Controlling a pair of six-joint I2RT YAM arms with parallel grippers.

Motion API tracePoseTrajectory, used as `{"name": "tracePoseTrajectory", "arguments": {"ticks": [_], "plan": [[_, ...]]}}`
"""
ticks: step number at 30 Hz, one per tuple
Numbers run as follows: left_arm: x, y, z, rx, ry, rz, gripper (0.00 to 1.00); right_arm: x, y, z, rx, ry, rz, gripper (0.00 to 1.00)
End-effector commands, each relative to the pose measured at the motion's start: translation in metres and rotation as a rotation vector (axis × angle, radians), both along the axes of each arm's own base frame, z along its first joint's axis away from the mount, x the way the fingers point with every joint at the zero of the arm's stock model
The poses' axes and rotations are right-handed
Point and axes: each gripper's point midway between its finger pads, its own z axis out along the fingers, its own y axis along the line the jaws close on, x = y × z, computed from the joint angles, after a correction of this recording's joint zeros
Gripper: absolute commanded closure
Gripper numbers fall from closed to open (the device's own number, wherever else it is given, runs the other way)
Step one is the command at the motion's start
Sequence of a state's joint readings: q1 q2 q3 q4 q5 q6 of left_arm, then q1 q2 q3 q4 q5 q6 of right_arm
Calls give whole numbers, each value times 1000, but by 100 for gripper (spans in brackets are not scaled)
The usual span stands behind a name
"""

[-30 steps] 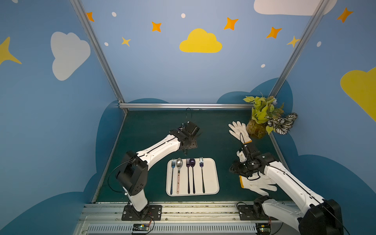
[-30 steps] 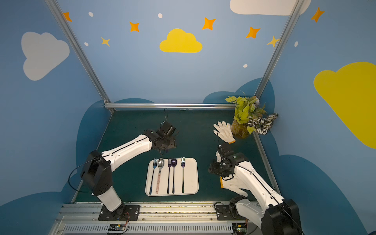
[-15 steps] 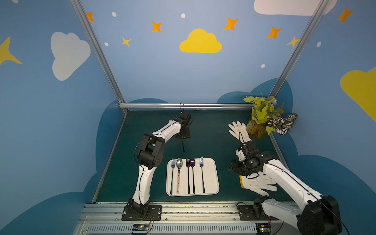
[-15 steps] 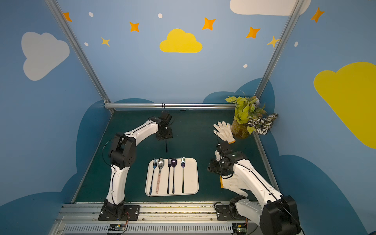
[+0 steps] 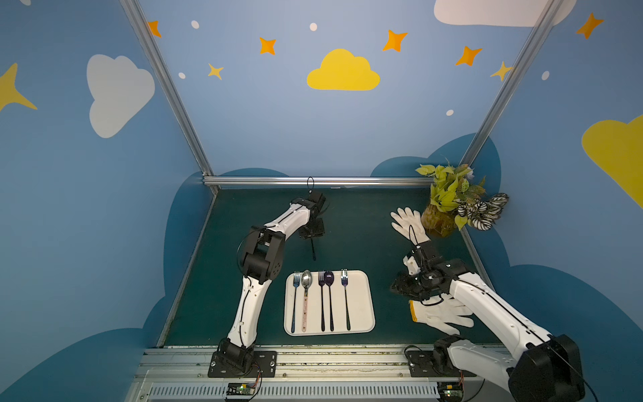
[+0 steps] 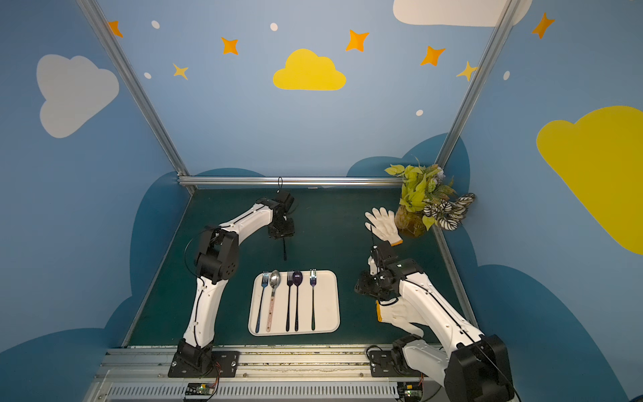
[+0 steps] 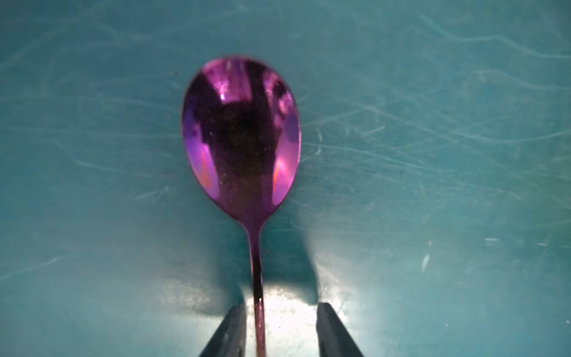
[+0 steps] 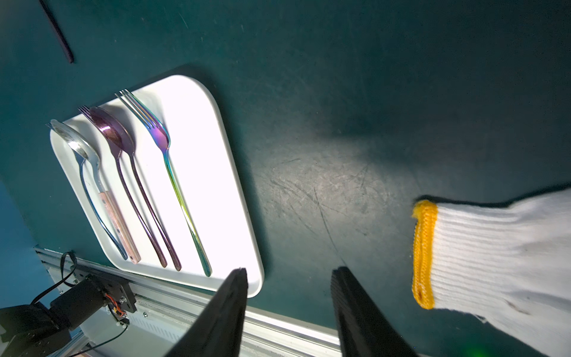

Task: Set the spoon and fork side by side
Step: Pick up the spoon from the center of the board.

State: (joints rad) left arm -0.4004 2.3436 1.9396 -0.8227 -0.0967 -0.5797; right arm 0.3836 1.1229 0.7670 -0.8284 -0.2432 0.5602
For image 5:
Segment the blue fork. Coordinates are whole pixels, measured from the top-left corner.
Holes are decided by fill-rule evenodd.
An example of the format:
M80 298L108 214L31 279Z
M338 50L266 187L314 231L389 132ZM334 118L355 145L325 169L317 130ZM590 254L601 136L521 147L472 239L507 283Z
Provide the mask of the blue fork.
M296 297L297 297L297 290L300 285L301 285L301 273L299 271L296 271L293 274L294 294L293 294L293 306L292 306L292 315L291 315L291 333L292 334L294 334L296 331Z

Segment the silver spoon pink handle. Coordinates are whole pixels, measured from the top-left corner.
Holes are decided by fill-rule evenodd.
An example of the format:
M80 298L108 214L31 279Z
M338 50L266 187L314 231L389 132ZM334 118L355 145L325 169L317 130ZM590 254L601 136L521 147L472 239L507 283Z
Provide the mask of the silver spoon pink handle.
M302 273L301 284L304 288L301 330L303 331L303 333L305 333L307 330L307 317L308 317L308 293L312 284L311 271L306 270Z

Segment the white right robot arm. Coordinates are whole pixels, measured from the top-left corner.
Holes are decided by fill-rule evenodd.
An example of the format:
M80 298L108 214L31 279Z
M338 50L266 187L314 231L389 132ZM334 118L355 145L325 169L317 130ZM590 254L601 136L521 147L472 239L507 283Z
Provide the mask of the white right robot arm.
M403 259L392 289L410 300L414 322L445 333L427 359L439 375L469 372L503 388L515 401L581 401L586 396L578 345L554 336L504 301L461 261L421 265ZM472 343L458 328L478 318L506 348L498 353Z

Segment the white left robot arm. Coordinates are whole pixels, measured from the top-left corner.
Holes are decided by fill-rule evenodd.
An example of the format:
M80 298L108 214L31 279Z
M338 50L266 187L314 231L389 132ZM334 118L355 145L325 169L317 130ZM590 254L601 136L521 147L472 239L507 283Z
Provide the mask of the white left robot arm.
M314 192L306 199L291 201L272 221L251 228L240 261L243 287L234 324L214 354L217 367L229 375L244 376L253 369L261 309L271 283L283 268L286 241L302 228L311 230L319 223L325 203L325 196Z

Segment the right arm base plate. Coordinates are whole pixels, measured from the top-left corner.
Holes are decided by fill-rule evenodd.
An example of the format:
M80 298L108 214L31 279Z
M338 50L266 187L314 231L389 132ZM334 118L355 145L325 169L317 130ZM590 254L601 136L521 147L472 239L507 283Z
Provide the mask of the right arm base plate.
M460 377L464 375L465 378L474 378L476 375L469 371L460 371L457 368L450 368L446 364L440 364L435 361L434 352L432 350L424 350L414 348L411 346L409 349L403 351L407 359L410 374L414 378L430 378L430 377Z

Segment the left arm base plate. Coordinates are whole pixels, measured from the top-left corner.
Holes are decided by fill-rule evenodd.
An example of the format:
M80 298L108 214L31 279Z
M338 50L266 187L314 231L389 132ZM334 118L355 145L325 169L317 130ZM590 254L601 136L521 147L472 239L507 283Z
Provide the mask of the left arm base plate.
M250 378L261 374L265 378L274 378L277 356L276 351L254 351L252 357L246 353L239 358L231 358L217 351L212 355L207 376L216 379Z

